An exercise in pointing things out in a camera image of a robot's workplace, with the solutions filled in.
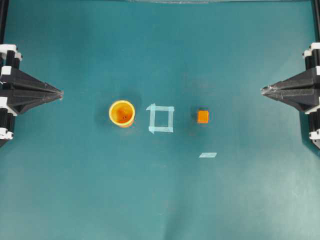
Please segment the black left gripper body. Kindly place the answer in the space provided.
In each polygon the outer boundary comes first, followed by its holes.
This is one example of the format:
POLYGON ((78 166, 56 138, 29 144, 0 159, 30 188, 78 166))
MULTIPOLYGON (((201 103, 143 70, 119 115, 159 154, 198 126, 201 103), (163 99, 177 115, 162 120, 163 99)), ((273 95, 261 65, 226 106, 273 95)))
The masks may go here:
POLYGON ((15 44, 0 45, 0 147, 14 138, 17 112, 8 105, 10 96, 5 91, 13 90, 12 83, 4 77, 12 73, 13 68, 19 69, 22 54, 15 44))

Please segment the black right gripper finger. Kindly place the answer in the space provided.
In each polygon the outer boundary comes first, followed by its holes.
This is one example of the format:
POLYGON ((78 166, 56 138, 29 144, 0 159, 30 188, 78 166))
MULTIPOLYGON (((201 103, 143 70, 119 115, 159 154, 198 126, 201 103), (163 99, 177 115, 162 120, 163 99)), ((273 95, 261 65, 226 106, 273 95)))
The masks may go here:
POLYGON ((286 80, 267 85, 261 89, 262 94, 280 90, 300 90, 320 88, 320 68, 312 67, 286 80))
POLYGON ((320 90, 314 88, 287 90, 263 88, 261 94, 272 100, 294 107, 303 113, 308 113, 320 105, 320 90))

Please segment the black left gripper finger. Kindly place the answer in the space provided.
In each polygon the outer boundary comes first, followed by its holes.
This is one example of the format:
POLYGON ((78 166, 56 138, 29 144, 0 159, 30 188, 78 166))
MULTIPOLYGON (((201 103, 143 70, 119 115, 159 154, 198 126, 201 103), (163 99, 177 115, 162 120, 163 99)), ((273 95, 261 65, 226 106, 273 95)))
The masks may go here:
POLYGON ((8 90, 7 106, 17 115, 26 113, 32 108, 63 98, 63 92, 32 90, 8 90))
POLYGON ((42 82, 16 68, 11 68, 9 82, 15 87, 21 87, 25 89, 56 93, 59 95, 62 95, 64 93, 62 90, 55 88, 49 83, 42 82))

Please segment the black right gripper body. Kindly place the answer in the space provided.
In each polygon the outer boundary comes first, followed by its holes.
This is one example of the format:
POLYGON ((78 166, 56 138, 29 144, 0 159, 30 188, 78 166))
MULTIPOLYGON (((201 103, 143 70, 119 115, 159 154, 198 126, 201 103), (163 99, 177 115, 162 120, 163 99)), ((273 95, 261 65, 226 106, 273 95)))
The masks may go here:
POLYGON ((308 137, 313 145, 320 148, 320 43, 313 42, 309 49, 303 52, 306 70, 313 70, 315 83, 309 88, 313 90, 314 100, 305 114, 308 116, 308 137))

